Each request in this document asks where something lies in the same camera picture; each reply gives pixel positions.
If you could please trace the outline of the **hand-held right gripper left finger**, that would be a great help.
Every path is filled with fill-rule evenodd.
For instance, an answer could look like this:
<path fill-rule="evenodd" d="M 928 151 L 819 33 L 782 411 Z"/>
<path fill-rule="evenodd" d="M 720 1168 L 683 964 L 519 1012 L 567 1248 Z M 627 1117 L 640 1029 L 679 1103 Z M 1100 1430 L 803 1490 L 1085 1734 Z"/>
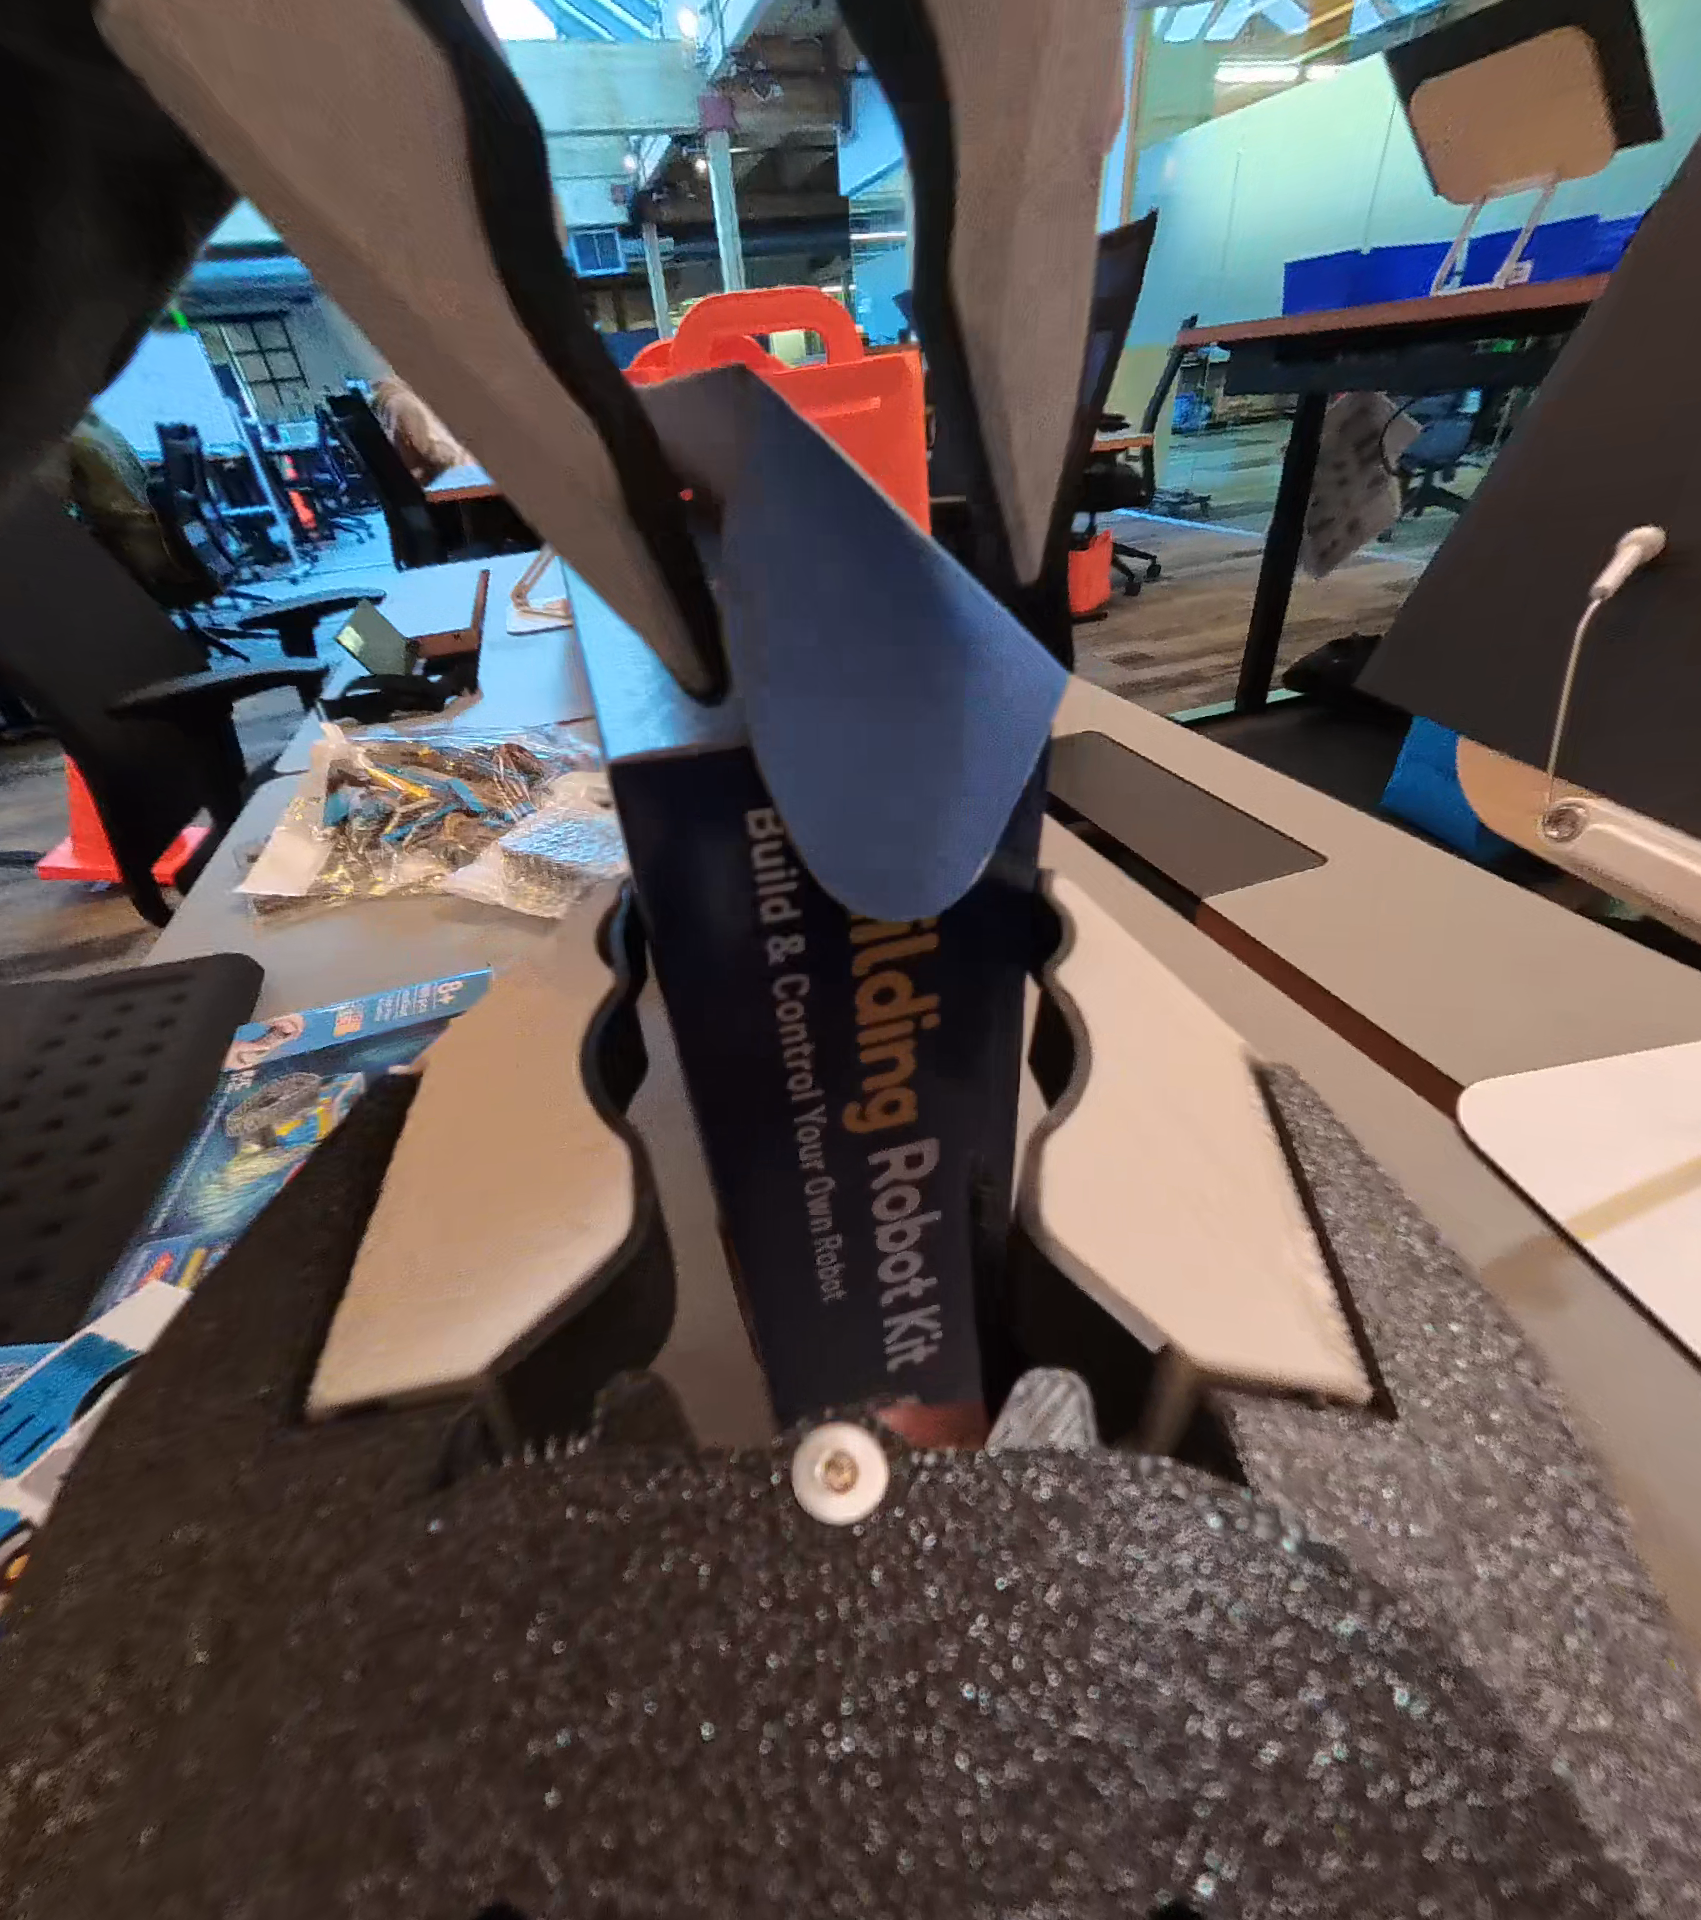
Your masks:
<path fill-rule="evenodd" d="M 412 1070 L 305 1410 L 472 1404 L 501 1447 L 584 1432 L 675 1326 L 647 1077 L 643 928 L 592 889 Z"/>

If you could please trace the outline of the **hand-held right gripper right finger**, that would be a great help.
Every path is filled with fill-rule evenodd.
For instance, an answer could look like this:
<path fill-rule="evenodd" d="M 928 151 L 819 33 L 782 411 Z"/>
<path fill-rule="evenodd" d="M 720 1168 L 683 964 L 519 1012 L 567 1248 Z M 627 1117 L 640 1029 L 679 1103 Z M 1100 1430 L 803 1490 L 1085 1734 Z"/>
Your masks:
<path fill-rule="evenodd" d="M 1041 880 L 1012 1338 L 1121 1444 L 1209 1392 L 1375 1407 L 1319 1212 L 1242 1034 L 1067 875 Z"/>

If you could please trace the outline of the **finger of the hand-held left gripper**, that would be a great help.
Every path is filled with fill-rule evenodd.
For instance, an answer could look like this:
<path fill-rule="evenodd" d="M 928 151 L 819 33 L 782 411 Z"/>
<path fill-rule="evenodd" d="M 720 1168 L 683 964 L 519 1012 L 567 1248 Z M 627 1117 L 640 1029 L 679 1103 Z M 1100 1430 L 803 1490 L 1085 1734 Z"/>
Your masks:
<path fill-rule="evenodd" d="M 585 319 L 478 3 L 100 3 L 122 62 L 695 700 L 724 641 L 683 476 Z"/>
<path fill-rule="evenodd" d="M 1088 444 L 1104 160 L 1126 3 L 841 3 L 902 136 L 911 327 L 957 561 L 1028 633 L 1067 630 L 1063 495 Z"/>

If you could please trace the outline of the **large blue instruction booklet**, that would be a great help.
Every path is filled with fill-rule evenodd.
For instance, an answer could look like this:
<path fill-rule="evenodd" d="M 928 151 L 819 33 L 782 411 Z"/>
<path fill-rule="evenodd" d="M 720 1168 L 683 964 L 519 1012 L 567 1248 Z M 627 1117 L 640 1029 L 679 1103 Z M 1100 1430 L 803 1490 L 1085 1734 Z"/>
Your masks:
<path fill-rule="evenodd" d="M 489 983 L 489 968 L 459 970 L 239 1026 L 197 1129 L 86 1316 L 142 1285 L 190 1292 L 362 1091 L 412 1066 Z"/>

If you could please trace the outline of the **clear bag of blue parts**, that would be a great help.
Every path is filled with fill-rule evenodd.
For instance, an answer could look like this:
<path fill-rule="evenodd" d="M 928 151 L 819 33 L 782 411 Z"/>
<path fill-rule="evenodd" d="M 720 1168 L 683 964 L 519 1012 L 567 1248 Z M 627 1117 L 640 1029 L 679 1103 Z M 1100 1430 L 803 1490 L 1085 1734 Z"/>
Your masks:
<path fill-rule="evenodd" d="M 449 897 L 449 875 L 543 807 L 617 816 L 602 757 L 574 725 L 325 725 L 237 890 L 269 904 Z"/>

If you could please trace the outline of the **blue robot kit box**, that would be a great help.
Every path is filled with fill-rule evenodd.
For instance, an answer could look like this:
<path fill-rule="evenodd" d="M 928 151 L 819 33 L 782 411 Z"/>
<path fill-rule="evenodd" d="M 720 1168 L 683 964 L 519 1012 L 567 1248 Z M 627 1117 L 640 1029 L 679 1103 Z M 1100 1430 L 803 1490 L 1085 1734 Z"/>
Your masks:
<path fill-rule="evenodd" d="M 650 970 L 777 1418 L 1006 1385 L 1044 757 L 1064 673 L 756 371 L 631 393 L 720 620 L 690 697 L 572 561 Z"/>

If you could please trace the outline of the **wooden top desk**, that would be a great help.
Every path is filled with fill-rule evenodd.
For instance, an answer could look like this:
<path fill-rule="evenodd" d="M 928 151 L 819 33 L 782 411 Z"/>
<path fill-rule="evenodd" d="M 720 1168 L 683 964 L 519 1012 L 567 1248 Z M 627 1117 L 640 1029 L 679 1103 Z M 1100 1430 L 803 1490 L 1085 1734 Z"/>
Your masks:
<path fill-rule="evenodd" d="M 1451 393 L 1466 384 L 1542 384 L 1560 344 L 1611 275 L 1366 301 L 1305 316 L 1185 325 L 1176 349 L 1224 349 L 1245 393 L 1293 396 L 1246 642 L 1229 704 L 1198 718 L 1254 715 L 1273 697 L 1278 646 L 1290 609 L 1327 403 L 1338 393 Z"/>

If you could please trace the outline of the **dark desk inset panel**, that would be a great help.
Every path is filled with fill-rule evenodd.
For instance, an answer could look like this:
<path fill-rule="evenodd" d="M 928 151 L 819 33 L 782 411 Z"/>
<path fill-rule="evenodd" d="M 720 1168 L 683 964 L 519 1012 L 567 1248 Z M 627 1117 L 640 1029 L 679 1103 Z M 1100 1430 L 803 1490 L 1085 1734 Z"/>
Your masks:
<path fill-rule="evenodd" d="M 1327 862 L 1324 851 L 1104 732 L 1050 743 L 1048 812 L 1126 875 L 1185 902 Z"/>

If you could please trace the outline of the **desk stand with black board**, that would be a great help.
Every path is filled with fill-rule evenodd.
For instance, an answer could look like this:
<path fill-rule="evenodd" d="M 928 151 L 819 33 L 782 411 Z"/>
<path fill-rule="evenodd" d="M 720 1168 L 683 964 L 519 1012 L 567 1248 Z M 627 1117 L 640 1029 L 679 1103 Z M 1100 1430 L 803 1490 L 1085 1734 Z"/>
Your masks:
<path fill-rule="evenodd" d="M 1386 72 L 1430 193 L 1465 209 L 1430 297 L 1465 288 L 1490 201 L 1534 198 L 1490 279 L 1506 288 L 1560 184 L 1666 133 L 1635 3 L 1491 3 L 1399 40 Z"/>

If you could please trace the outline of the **blue plastic bin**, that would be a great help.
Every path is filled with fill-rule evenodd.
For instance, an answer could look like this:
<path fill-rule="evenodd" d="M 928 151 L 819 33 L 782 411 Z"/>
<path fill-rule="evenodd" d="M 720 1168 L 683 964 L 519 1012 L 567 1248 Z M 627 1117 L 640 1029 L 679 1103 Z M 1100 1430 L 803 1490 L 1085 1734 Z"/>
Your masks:
<path fill-rule="evenodd" d="M 1556 282 L 1606 275 L 1620 261 L 1644 211 L 1601 216 L 1578 213 L 1543 219 L 1531 231 L 1512 282 Z M 1443 290 L 1494 282 L 1518 228 L 1472 231 Z M 1437 282 L 1448 241 L 1404 241 L 1374 249 L 1295 255 L 1282 266 L 1282 316 L 1313 316 L 1338 308 L 1422 299 Z"/>

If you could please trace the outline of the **blue felt basket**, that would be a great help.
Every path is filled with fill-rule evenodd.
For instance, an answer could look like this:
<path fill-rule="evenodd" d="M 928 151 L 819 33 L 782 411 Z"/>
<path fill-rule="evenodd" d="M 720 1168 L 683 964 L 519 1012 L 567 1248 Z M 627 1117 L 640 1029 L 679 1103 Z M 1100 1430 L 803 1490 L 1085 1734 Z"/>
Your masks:
<path fill-rule="evenodd" d="M 1466 799 L 1459 773 L 1459 744 L 1459 732 L 1414 715 L 1399 748 L 1399 759 L 1390 766 L 1378 807 L 1439 847 L 1478 867 L 1491 867 L 1516 849 L 1506 835 L 1494 832 Z"/>

